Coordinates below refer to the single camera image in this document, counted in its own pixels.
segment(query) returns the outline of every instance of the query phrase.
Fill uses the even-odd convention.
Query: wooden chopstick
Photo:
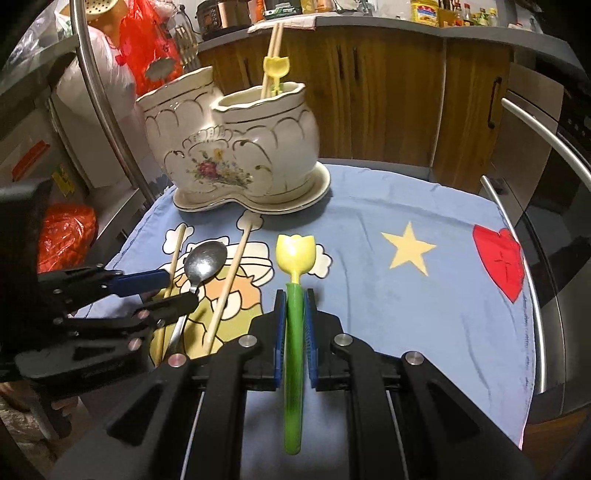
[[[271,41],[267,50],[268,57],[278,57],[281,51],[281,41],[283,40],[283,23],[277,22],[273,25],[271,32]],[[262,80],[261,100],[271,96],[271,78],[265,73]]]
[[[185,234],[186,230],[187,230],[187,225],[185,223],[181,223],[181,228],[178,232],[178,237],[177,237],[177,244],[174,247],[173,259],[170,262],[170,285],[168,286],[168,288],[164,292],[165,299],[170,297],[173,292],[174,274],[177,271],[178,255],[180,254],[181,247],[183,246],[184,234]],[[156,341],[156,358],[154,359],[154,362],[156,363],[156,366],[158,366],[160,364],[160,362],[162,362],[162,357],[164,355],[165,330],[166,330],[166,327],[160,328],[154,332],[154,339]]]
[[[242,255],[244,254],[244,249],[246,248],[246,243],[248,242],[248,236],[250,236],[252,230],[252,222],[249,222],[244,229],[244,233],[242,234],[242,238],[240,239],[240,243],[238,244],[238,248],[236,249],[236,254],[234,255],[234,259],[230,265],[230,270],[224,280],[223,287],[222,287],[222,294],[217,299],[216,309],[213,312],[212,321],[209,323],[209,328],[205,334],[203,339],[203,347],[205,349],[205,355],[209,355],[212,353],[213,348],[213,341],[215,340],[217,329],[220,325],[220,321],[222,319],[222,313],[224,308],[226,308],[226,302],[228,301],[228,295],[230,295],[230,290],[232,288],[232,284],[234,283],[234,278],[236,277],[236,272],[238,271],[238,267],[240,266],[240,261],[242,260]]]
[[[269,49],[267,50],[267,57],[273,56],[273,51],[275,49],[275,39],[277,38],[277,30],[279,30],[279,24],[273,25],[273,30],[271,31],[271,40],[269,41]],[[262,89],[261,89],[261,100],[263,98],[267,98],[265,96],[265,92],[269,87],[269,76],[263,72],[263,79],[262,79]]]

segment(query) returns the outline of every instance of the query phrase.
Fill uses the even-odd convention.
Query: floral pattern
[[[224,185],[234,185],[243,189],[252,183],[252,175],[240,168],[236,162],[224,160],[223,150],[215,148],[213,157],[205,150],[200,150],[203,161],[199,162],[192,158],[196,168],[187,170],[195,176],[195,180],[208,180],[212,183],[222,183]]]

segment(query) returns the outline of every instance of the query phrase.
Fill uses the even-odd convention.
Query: metal spoon
[[[191,284],[189,291],[196,294],[199,285],[217,274],[226,263],[227,258],[228,249],[221,242],[205,242],[195,247],[184,262],[185,274]],[[178,319],[164,358],[168,358],[174,353],[179,353],[178,346],[186,324],[187,315]]]

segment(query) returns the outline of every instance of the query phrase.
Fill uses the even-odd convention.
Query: white ceramic pot
[[[136,101],[144,112],[146,134],[154,158],[178,187],[186,184],[183,180],[187,175],[182,178],[171,175],[165,159],[174,151],[179,153],[187,137],[212,125],[210,105],[222,97],[212,75],[212,67],[196,70]]]
[[[313,186],[318,127],[303,83],[260,100],[261,87],[214,100],[214,126],[170,148],[164,168],[195,204],[245,196],[259,204],[288,202]]]

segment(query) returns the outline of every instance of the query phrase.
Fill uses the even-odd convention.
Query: green stem
[[[297,283],[287,284],[285,330],[284,446],[290,455],[300,452],[304,390],[304,296]]]

